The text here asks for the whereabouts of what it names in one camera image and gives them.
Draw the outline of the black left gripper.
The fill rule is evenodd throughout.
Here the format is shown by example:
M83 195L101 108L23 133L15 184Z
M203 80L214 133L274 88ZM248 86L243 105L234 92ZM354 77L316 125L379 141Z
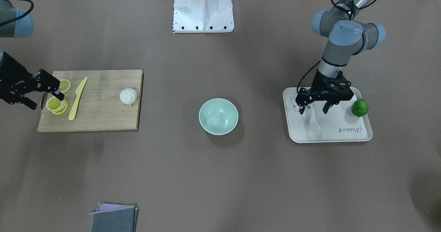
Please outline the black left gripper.
M299 113L304 114L307 105L315 101L326 101L323 113L327 114L333 105L341 101L352 99L354 92L351 90L351 82L348 81L341 70L337 71L335 78L329 78L318 70L315 73L312 86L309 89L300 88L296 97L299 105Z

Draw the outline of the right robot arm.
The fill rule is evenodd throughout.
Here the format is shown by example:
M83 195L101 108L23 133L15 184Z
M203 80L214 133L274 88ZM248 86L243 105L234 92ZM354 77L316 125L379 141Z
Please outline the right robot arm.
M30 12L34 8L31 0L0 1L1 38L27 38L34 33ZM6 51L0 51L0 98L8 104L23 104L35 110L37 104L25 95L30 92L50 93L63 101L61 81L40 69L32 74Z

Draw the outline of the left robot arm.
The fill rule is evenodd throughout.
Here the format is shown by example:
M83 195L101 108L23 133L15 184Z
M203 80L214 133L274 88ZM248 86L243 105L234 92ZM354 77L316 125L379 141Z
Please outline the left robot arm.
M303 114L307 106L324 101L326 114L334 105L352 99L351 82L344 76L351 56L373 49L384 42L386 32L379 23L361 23L355 17L376 0L332 1L332 9L315 15L311 27L328 39L310 88L297 86L296 104Z

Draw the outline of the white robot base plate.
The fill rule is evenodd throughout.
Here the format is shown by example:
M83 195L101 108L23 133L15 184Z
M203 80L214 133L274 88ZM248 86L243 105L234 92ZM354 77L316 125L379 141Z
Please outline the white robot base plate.
M234 31L233 0L174 0L173 33Z

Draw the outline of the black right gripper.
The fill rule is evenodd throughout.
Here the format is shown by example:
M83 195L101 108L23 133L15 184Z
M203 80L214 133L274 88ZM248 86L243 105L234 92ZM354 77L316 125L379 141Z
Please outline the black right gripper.
M23 104L36 110L37 104L25 97L25 94L35 91L50 93L58 100L64 100L64 94L60 90L60 80L43 69L37 74L29 73L5 51L1 56L0 79L0 98L8 104Z

